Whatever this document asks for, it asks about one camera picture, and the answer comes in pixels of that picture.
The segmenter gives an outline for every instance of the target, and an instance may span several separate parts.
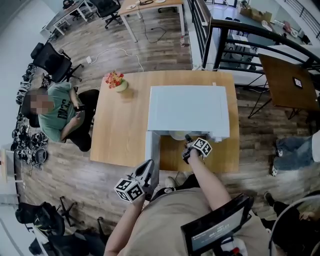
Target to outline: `plate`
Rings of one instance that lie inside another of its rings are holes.
[[[126,7],[127,10],[131,10],[133,8],[135,8],[136,5],[135,4],[130,4],[129,6]]]

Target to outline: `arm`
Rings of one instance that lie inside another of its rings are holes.
[[[199,159],[196,149],[191,150],[188,163],[213,211],[231,200],[225,186]]]
[[[69,133],[76,127],[81,121],[81,112],[78,112],[71,120],[68,122],[65,127],[63,127],[60,135],[60,141],[63,142]]]
[[[78,109],[79,108],[79,101],[78,96],[73,88],[69,91],[69,96],[72,104]]]
[[[104,256],[116,256],[127,245],[144,202],[145,197],[141,196],[128,206],[106,243]]]

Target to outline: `hand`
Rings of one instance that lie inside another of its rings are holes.
[[[70,123],[72,124],[73,127],[80,124],[80,121],[81,121],[81,115],[80,114],[81,114],[81,112],[82,111],[77,112],[76,115],[71,118]]]
[[[75,108],[77,108],[77,109],[79,109],[79,102],[76,100],[75,102],[73,102],[72,103],[73,104],[73,106],[75,107]]]
[[[312,211],[304,211],[303,213],[300,213],[299,219],[300,220],[306,220],[306,221],[313,221],[315,219],[316,215]]]

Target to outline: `railing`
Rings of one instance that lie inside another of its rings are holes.
[[[320,40],[320,24],[312,16],[312,14],[297,0],[284,0],[297,14],[302,18],[305,23],[310,27],[315,37]]]
[[[188,0],[188,5],[191,10],[192,22],[194,23],[196,37],[198,39],[202,67],[205,68],[212,38],[213,26],[211,26],[211,24],[213,19],[203,0]]]
[[[320,58],[318,58],[316,55],[314,55],[312,52],[308,51],[301,45],[285,38],[284,36],[281,36],[279,34],[276,34],[274,32],[268,31],[263,28],[259,28],[256,26],[244,24],[241,22],[235,22],[235,21],[229,21],[229,20],[221,20],[221,19],[214,19],[211,23],[211,26],[213,28],[219,28],[220,29],[220,38],[219,43],[217,47],[217,53],[215,57],[214,62],[214,69],[221,69],[221,70],[234,70],[234,71],[243,71],[243,72],[251,72],[251,73],[257,73],[257,74],[264,74],[264,71],[260,63],[252,62],[252,59],[254,57],[259,57],[257,54],[257,51],[241,51],[237,50],[237,47],[235,44],[241,44],[246,45],[255,48],[255,49],[265,49],[271,52],[274,52],[276,54],[288,57],[290,59],[293,59],[294,62],[297,65],[301,65],[305,69],[308,70],[315,70],[320,73],[319,67],[320,67]],[[233,33],[236,31],[236,33],[247,33],[250,35],[256,35],[260,37],[264,37],[267,39],[270,39],[274,41],[275,44],[282,44],[286,45],[297,52],[300,53],[300,55],[304,55],[303,58],[294,56],[292,54],[289,54],[287,52],[272,48],[270,46],[265,46],[258,43],[253,43],[249,41],[241,41],[241,40],[234,40],[229,35],[230,30],[233,31]],[[241,56],[241,59],[235,59],[232,57],[232,55],[237,54],[238,56]],[[221,63],[232,63],[232,64],[238,64],[234,66],[223,66]]]

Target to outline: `flower vase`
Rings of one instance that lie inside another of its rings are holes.
[[[120,93],[122,91],[124,91],[125,89],[127,89],[128,87],[128,82],[124,79],[122,79],[122,83],[120,85],[118,85],[117,87],[112,88],[112,90],[114,90],[117,93]]]

